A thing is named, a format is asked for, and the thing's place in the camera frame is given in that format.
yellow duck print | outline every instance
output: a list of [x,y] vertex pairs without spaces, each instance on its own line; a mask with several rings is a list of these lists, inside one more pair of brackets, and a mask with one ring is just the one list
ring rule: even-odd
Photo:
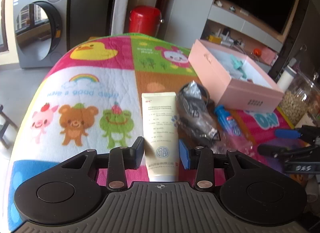
[[88,42],[77,47],[70,55],[73,60],[108,60],[118,54],[116,49],[107,49],[99,41]]

washing machine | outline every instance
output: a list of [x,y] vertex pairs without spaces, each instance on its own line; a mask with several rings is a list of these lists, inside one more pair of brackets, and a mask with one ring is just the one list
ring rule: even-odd
[[21,68],[51,67],[68,51],[68,0],[13,0]]

pink box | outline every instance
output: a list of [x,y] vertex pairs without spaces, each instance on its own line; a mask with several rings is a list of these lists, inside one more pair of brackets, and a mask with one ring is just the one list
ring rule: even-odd
[[[234,79],[218,59],[234,55],[252,82]],[[250,57],[209,41],[196,40],[189,62],[216,105],[228,109],[273,112],[283,97],[277,84]]]

red trash can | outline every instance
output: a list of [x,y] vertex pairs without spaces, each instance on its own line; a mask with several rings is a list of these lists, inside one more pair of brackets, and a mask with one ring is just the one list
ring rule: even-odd
[[161,11],[151,6],[137,6],[130,12],[129,32],[155,37],[162,22]]

paw print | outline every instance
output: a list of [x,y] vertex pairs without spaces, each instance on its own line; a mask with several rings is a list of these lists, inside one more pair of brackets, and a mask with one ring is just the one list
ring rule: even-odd
[[178,129],[178,116],[173,116],[172,118],[171,118],[171,121],[172,122],[174,122],[174,127],[176,127],[177,129]]

